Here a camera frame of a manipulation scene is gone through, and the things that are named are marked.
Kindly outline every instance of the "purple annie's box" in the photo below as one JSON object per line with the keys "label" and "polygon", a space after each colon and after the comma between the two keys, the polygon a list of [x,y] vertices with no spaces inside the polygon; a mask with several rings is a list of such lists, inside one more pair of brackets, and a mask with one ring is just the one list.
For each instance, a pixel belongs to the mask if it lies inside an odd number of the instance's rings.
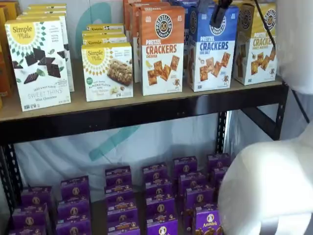
{"label": "purple annie's box", "polygon": [[61,181],[61,195],[63,200],[76,196],[90,197],[88,176]]}
{"label": "purple annie's box", "polygon": [[73,215],[89,214],[89,199],[86,196],[72,197],[68,200],[60,201],[58,205],[59,219],[66,219]]}
{"label": "purple annie's box", "polygon": [[89,214],[75,215],[58,220],[56,233],[57,235],[91,234]]}
{"label": "purple annie's box", "polygon": [[180,175],[178,182],[180,196],[185,194],[186,188],[192,188],[196,185],[205,184],[205,182],[206,177],[200,171]]}
{"label": "purple annie's box", "polygon": [[136,219],[127,219],[123,222],[108,223],[108,235],[140,235],[140,228]]}
{"label": "purple annie's box", "polygon": [[193,218],[193,235],[209,231],[214,235],[222,235],[219,211],[215,204],[195,205]]}
{"label": "purple annie's box", "polygon": [[160,178],[167,178],[167,167],[165,163],[150,165],[143,167],[143,179],[145,182],[157,180]]}
{"label": "purple annie's box", "polygon": [[46,235],[44,226],[31,226],[25,229],[11,230],[9,235]]}
{"label": "purple annie's box", "polygon": [[146,197],[146,213],[147,215],[155,215],[158,213],[175,212],[175,201],[172,194],[158,194]]}
{"label": "purple annie's box", "polygon": [[129,166],[106,169],[107,187],[113,185],[130,185],[132,184],[132,173]]}
{"label": "purple annie's box", "polygon": [[177,235],[178,220],[175,214],[158,214],[147,218],[148,235]]}
{"label": "purple annie's box", "polygon": [[123,222],[126,219],[138,219],[137,206],[134,199],[108,203],[108,222]]}
{"label": "purple annie's box", "polygon": [[168,178],[146,182],[146,195],[173,194],[173,185]]}
{"label": "purple annie's box", "polygon": [[134,197],[132,185],[114,185],[108,186],[104,190],[107,203],[122,202]]}

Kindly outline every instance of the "cardboard box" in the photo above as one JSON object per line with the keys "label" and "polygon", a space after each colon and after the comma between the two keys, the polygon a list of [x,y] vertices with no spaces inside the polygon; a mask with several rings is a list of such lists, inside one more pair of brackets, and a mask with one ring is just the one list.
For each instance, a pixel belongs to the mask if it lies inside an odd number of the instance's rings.
{"label": "cardboard box", "polygon": [[59,219],[66,219],[81,214],[90,214],[89,199],[85,196],[72,197],[58,203]]}
{"label": "cardboard box", "polygon": [[129,43],[83,45],[82,58],[87,102],[133,97],[132,47]]}
{"label": "cardboard box", "polygon": [[63,200],[76,196],[90,198],[89,178],[87,175],[61,181],[61,195]]}
{"label": "cardboard box", "polygon": [[[262,3],[260,8],[275,39],[276,4]],[[276,50],[265,30],[259,12],[254,4],[243,4],[238,23],[233,76],[242,84],[251,85],[274,81],[276,70]]]}
{"label": "cardboard box", "polygon": [[213,11],[214,6],[207,14],[191,8],[188,83],[195,92],[230,87],[239,8],[226,10],[220,28],[210,26]]}
{"label": "cardboard box", "polygon": [[60,20],[7,21],[5,28],[22,111],[70,103]]}
{"label": "cardboard box", "polygon": [[138,220],[127,219],[123,222],[108,223],[108,235],[140,235]]}
{"label": "cardboard box", "polygon": [[106,201],[111,202],[122,202],[125,200],[132,199],[134,197],[132,185],[113,185],[108,186],[104,190]]}
{"label": "cardboard box", "polygon": [[122,166],[105,170],[107,187],[132,183],[132,173],[129,166]]}
{"label": "cardboard box", "polygon": [[123,202],[108,203],[107,221],[110,222],[123,222],[126,219],[138,219],[137,206],[134,199]]}
{"label": "cardboard box", "polygon": [[92,46],[92,45],[102,45],[105,43],[126,43],[127,39],[125,34],[105,34],[97,36],[83,36],[83,45]]}

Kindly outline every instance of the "snack box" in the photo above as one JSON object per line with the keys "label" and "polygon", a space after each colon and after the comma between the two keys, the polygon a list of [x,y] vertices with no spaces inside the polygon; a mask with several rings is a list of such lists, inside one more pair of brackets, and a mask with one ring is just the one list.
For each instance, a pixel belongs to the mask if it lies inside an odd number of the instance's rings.
{"label": "snack box", "polygon": [[69,43],[68,43],[68,36],[67,36],[67,24],[66,24],[66,14],[65,13],[54,13],[48,14],[46,12],[29,12],[27,15],[20,15],[17,17],[18,20],[27,20],[27,19],[35,19],[35,18],[47,18],[47,17],[58,17],[60,19],[61,28],[62,28],[62,37],[64,43],[64,52],[60,52],[59,55],[65,57],[66,65],[67,65],[67,77],[68,77],[68,85],[69,91],[74,91],[74,82],[73,82],[73,72],[72,72],[72,62],[70,58],[69,52]]}
{"label": "snack box", "polygon": [[83,45],[101,45],[104,43],[126,43],[127,39],[125,34],[106,34],[97,36],[83,37]]}
{"label": "snack box", "polygon": [[30,226],[24,229],[11,230],[9,235],[46,235],[44,226]]}
{"label": "snack box", "polygon": [[87,25],[87,30],[89,31],[99,31],[102,29],[121,29],[122,32],[124,32],[124,26],[121,23],[98,23],[98,24],[88,24]]}
{"label": "snack box", "polygon": [[173,194],[173,185],[169,178],[146,182],[146,196],[157,194]]}
{"label": "snack box", "polygon": [[132,183],[132,173],[129,166],[122,166],[105,170],[107,187]]}
{"label": "snack box", "polygon": [[106,201],[111,202],[122,202],[125,200],[132,199],[134,197],[132,185],[112,185],[108,186],[104,190]]}
{"label": "snack box", "polygon": [[206,176],[200,171],[190,172],[179,176],[178,190],[180,196],[185,194],[187,188],[195,187],[196,185],[204,184]]}
{"label": "snack box", "polygon": [[[276,38],[276,3],[259,4],[274,40]],[[274,81],[277,71],[276,50],[257,7],[243,4],[238,22],[235,68],[233,76],[244,85]]]}
{"label": "snack box", "polygon": [[167,177],[167,166],[165,163],[145,166],[142,168],[143,179],[145,182]]}
{"label": "snack box", "polygon": [[175,213],[162,213],[148,216],[147,234],[151,235],[177,235],[178,219]]}
{"label": "snack box", "polygon": [[108,203],[108,222],[123,222],[126,219],[138,219],[135,199]]}
{"label": "snack box", "polygon": [[91,234],[91,222],[88,213],[71,216],[66,219],[58,220],[56,233],[57,235],[78,235]]}
{"label": "snack box", "polygon": [[58,203],[59,219],[66,219],[80,214],[90,214],[89,199],[86,196],[71,197]]}
{"label": "snack box", "polygon": [[207,156],[207,172],[210,173],[214,168],[221,168],[223,166],[229,167],[231,159],[229,154],[210,154]]}
{"label": "snack box", "polygon": [[142,94],[182,91],[185,11],[180,6],[142,7]]}
{"label": "snack box", "polygon": [[204,204],[194,206],[192,234],[223,234],[217,205]]}
{"label": "snack box", "polygon": [[231,5],[220,28],[210,26],[214,6],[207,14],[191,8],[188,83],[195,92],[230,87],[239,8]]}
{"label": "snack box", "polygon": [[175,201],[171,193],[146,196],[146,214],[174,213]]}
{"label": "snack box", "polygon": [[103,30],[99,30],[99,31],[84,30],[82,32],[82,36],[83,37],[93,37],[93,36],[99,36],[99,35],[119,34],[119,33],[124,34],[121,29],[103,29]]}
{"label": "snack box", "polygon": [[70,103],[59,19],[5,23],[22,111]]}
{"label": "snack box", "polygon": [[108,235],[140,235],[138,220],[126,219],[123,222],[108,223]]}
{"label": "snack box", "polygon": [[129,43],[83,45],[82,57],[87,102],[133,97]]}
{"label": "snack box", "polygon": [[76,196],[86,196],[89,198],[89,178],[88,175],[61,181],[61,195],[63,200]]}

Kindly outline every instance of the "bunny logo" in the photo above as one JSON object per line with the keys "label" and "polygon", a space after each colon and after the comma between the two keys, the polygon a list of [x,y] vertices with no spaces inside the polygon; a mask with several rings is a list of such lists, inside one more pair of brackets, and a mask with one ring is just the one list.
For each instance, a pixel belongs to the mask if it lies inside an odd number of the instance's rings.
{"label": "bunny logo", "polygon": [[162,226],[159,230],[158,230],[158,234],[159,235],[166,235],[166,227],[165,226]]}
{"label": "bunny logo", "polygon": [[77,187],[73,188],[72,192],[73,192],[73,195],[77,196],[79,194],[79,188]]}
{"label": "bunny logo", "polygon": [[38,204],[40,204],[40,199],[38,198],[38,197],[33,197],[33,203],[35,204],[35,205],[38,205]]}
{"label": "bunny logo", "polygon": [[34,219],[32,217],[26,217],[25,223],[28,226],[32,226],[34,224]]}

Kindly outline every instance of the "pretzel crackers box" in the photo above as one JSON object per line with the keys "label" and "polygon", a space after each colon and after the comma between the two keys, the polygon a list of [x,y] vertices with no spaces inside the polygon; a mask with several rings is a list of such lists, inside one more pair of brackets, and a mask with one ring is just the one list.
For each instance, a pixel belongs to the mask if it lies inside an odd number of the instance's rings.
{"label": "pretzel crackers box", "polygon": [[130,8],[130,41],[133,46],[133,70],[134,70],[134,81],[140,82],[141,78],[141,61],[140,61],[140,41],[139,41],[139,14],[140,8],[145,6],[153,7],[168,7],[168,2],[142,2],[132,3]]}
{"label": "pretzel crackers box", "polygon": [[82,57],[87,102],[133,97],[132,47],[129,43],[83,45]]}
{"label": "pretzel crackers box", "polygon": [[184,22],[180,6],[141,8],[143,95],[182,91]]}
{"label": "pretzel crackers box", "polygon": [[195,92],[230,87],[239,8],[226,10],[220,28],[210,25],[213,11],[190,13],[188,82]]}
{"label": "pretzel crackers box", "polygon": [[[275,39],[276,5],[260,4],[260,8]],[[238,21],[238,39],[233,76],[244,85],[275,80],[276,50],[261,20],[257,7],[243,4]]]}

